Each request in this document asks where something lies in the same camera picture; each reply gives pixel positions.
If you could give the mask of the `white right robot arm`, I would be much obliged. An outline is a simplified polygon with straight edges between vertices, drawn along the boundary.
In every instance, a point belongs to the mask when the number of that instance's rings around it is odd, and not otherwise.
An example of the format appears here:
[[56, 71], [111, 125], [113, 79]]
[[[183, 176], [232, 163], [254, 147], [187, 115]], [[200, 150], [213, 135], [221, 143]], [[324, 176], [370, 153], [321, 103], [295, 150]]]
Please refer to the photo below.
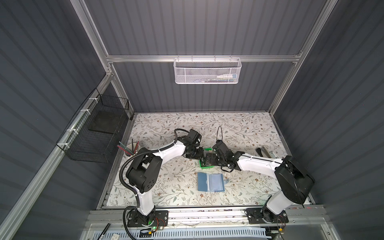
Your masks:
[[280, 190], [266, 201], [259, 214], [267, 223], [275, 221], [291, 205], [304, 204], [315, 184], [314, 177], [292, 156], [271, 159], [233, 153], [222, 140], [217, 140], [213, 150], [218, 156], [217, 166], [223, 171], [255, 172], [277, 179]]

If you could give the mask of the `white mesh wall basket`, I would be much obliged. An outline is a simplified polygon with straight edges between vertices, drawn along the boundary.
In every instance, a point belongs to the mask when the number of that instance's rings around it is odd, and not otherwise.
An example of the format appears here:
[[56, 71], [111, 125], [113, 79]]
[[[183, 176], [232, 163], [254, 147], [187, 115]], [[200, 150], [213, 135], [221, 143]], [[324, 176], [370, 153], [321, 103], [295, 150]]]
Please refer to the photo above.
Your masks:
[[[179, 85], [230, 85], [239, 82], [242, 62], [235, 58], [181, 59], [173, 63], [175, 82]], [[236, 81], [217, 79], [224, 74], [237, 74]]]

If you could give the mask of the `white tube in basket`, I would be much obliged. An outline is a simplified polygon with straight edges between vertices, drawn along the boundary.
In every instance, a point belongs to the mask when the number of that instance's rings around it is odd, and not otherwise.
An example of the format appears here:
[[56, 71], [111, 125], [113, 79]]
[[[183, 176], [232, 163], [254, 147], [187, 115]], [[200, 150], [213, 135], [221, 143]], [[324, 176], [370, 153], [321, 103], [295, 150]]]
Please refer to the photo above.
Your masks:
[[224, 74], [224, 75], [219, 75], [216, 78], [221, 79], [221, 80], [227, 80], [227, 81], [236, 81], [238, 79], [238, 75], [237, 74]]

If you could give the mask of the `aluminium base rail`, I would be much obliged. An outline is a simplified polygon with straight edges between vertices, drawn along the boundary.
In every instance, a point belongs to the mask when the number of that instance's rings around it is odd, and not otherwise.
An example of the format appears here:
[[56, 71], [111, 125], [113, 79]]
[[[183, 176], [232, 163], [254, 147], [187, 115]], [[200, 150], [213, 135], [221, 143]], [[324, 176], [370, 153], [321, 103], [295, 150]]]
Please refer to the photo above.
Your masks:
[[[221, 207], [158, 207], [161, 211], [168, 211], [169, 227], [202, 227], [224, 226], [230, 224], [234, 226], [247, 225], [249, 223], [246, 216], [248, 206], [221, 206]], [[325, 207], [322, 205], [293, 205], [286, 209], [289, 225], [317, 225], [330, 222]], [[90, 211], [85, 223], [85, 229], [90, 227], [102, 228], [106, 224], [113, 227], [123, 227], [123, 210], [96, 210]]]

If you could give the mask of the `green pencil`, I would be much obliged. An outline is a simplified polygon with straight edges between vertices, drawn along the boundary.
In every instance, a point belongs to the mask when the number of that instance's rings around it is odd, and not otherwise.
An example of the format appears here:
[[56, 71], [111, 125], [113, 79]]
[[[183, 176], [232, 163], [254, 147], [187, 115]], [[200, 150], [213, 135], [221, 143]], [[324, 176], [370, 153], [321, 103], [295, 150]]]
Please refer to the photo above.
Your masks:
[[123, 150], [125, 153], [126, 153], [126, 155], [128, 155], [128, 156], [132, 156], [134, 153], [127, 147], [127, 146], [125, 146], [122, 142], [119, 142], [119, 144], [118, 144], [118, 148], [119, 149], [121, 149], [121, 150]]

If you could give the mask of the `red pencil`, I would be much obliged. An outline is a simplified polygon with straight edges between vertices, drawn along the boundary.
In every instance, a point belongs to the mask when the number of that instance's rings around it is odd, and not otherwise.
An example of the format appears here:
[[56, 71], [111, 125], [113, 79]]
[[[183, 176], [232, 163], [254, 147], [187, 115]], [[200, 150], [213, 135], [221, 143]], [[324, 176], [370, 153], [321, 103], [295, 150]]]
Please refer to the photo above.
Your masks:
[[136, 152], [138, 151], [139, 142], [140, 142], [140, 140], [138, 140], [137, 143], [136, 143], [136, 145], [135, 145], [134, 153], [136, 153]]

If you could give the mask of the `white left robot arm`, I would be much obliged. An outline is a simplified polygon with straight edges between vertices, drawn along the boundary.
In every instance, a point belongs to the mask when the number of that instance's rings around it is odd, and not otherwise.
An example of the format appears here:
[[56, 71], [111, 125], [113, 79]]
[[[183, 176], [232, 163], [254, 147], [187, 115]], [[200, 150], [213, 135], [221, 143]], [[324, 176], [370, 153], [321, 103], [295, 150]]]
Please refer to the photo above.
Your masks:
[[200, 133], [193, 129], [175, 129], [174, 134], [173, 142], [155, 150], [140, 149], [120, 169], [121, 184], [134, 193], [137, 211], [145, 218], [155, 214], [152, 188], [156, 184], [162, 165], [181, 156], [192, 160], [203, 158]]

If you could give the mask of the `black pen on base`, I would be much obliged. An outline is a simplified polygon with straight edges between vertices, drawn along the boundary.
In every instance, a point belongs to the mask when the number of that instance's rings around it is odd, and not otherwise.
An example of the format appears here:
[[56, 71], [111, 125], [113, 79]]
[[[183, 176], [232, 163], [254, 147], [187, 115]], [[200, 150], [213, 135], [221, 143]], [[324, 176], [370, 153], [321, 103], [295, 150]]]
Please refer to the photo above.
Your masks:
[[106, 235], [109, 227], [111, 226], [110, 223], [108, 223], [105, 228], [103, 229], [103, 231], [101, 232], [101, 234], [99, 235], [99, 237], [97, 238], [97, 240], [102, 240], [104, 238], [104, 236]]

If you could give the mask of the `blue leather card holder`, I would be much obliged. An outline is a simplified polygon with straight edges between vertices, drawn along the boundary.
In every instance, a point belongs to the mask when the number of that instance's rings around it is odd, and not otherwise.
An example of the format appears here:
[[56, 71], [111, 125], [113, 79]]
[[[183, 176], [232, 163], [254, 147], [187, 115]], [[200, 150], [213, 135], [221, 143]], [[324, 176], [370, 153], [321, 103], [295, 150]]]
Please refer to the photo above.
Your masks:
[[225, 191], [225, 185], [229, 182], [223, 174], [198, 173], [198, 191], [219, 193]]

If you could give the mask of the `green plastic card tray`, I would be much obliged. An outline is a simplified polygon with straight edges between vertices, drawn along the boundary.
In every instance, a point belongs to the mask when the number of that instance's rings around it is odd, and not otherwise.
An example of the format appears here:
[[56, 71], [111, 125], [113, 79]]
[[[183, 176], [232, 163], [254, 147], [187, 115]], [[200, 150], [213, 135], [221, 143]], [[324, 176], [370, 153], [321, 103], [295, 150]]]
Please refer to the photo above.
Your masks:
[[212, 148], [205, 148], [203, 150], [202, 158], [200, 159], [200, 167], [202, 169], [209, 169], [214, 167], [216, 153]]

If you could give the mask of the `white pencil cup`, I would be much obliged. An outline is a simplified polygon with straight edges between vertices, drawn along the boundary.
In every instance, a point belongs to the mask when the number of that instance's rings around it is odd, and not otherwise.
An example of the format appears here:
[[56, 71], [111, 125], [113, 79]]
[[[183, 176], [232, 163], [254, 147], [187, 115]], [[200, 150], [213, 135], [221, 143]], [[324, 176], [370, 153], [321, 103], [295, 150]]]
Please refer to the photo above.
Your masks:
[[125, 147], [125, 150], [127, 151], [126, 155], [131, 156], [131, 155], [137, 154], [140, 149], [141, 149], [141, 145], [138, 143], [134, 143], [133, 145], [129, 144]]

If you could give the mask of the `stack of cards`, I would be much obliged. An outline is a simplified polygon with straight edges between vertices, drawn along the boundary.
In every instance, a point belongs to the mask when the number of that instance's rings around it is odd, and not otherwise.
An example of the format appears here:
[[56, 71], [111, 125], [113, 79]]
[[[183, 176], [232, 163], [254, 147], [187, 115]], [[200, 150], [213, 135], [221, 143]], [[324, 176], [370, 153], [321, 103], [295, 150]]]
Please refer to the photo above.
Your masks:
[[201, 160], [202, 168], [210, 168], [214, 166], [216, 154], [214, 153], [206, 153], [205, 156]]

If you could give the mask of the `beige black stapler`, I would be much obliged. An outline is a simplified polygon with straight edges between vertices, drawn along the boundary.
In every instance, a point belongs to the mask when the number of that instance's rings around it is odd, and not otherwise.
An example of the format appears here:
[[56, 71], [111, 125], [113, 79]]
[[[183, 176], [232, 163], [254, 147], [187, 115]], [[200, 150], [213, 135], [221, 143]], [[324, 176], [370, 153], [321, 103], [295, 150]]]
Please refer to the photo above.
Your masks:
[[262, 158], [271, 158], [269, 151], [264, 146], [257, 148], [256, 152]]

